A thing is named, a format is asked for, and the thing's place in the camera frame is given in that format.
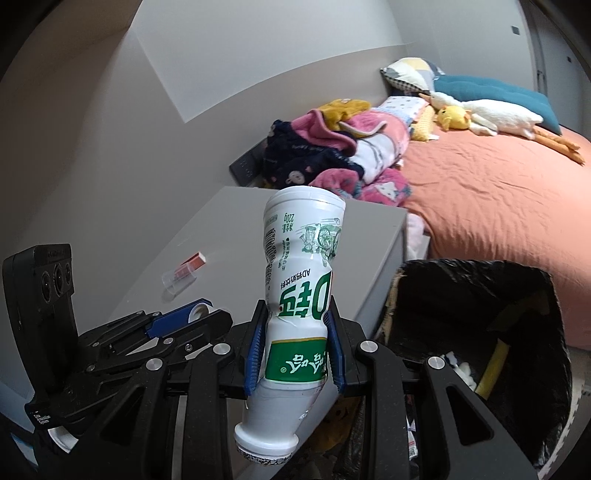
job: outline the teal pillow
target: teal pillow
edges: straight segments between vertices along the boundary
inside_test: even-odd
[[[562,135],[558,118],[550,106],[548,97],[542,93],[500,80],[468,75],[441,75],[434,83],[436,92],[451,95],[460,102],[490,99],[521,105],[544,119],[540,124],[542,128]]]

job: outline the camera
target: camera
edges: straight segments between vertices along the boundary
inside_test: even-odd
[[[18,352],[35,399],[44,401],[62,388],[76,354],[72,249],[69,244],[28,248],[4,261],[2,280]]]

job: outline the metal screw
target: metal screw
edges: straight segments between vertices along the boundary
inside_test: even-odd
[[[230,346],[227,343],[218,343],[213,346],[213,353],[216,355],[226,355],[230,351]]]
[[[429,360],[427,360],[427,363],[431,368],[434,368],[435,370],[441,370],[443,367],[445,367],[445,360],[438,356],[430,357]]]
[[[361,342],[361,350],[367,353],[374,353],[378,349],[378,344],[371,340]]]
[[[151,358],[146,362],[146,368],[151,371],[158,370],[162,366],[162,360],[160,358]]]

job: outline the camera lens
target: camera lens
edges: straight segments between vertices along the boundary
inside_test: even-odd
[[[43,272],[41,276],[41,294],[47,303],[51,299],[51,284],[49,279],[49,273]]]
[[[72,282],[72,269],[70,268],[70,264],[66,264],[66,283],[69,285]]]
[[[61,295],[61,292],[64,290],[64,277],[61,271],[61,265],[57,264],[56,269],[53,272],[53,283],[56,286],[56,292],[58,295]]]

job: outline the yellow tube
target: yellow tube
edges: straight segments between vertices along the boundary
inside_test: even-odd
[[[503,370],[508,354],[509,345],[501,339],[497,339],[495,351],[492,353],[484,375],[482,375],[480,383],[476,387],[476,393],[485,400],[488,400],[488,397],[491,396],[492,389],[495,388],[496,381],[499,380],[499,375]]]

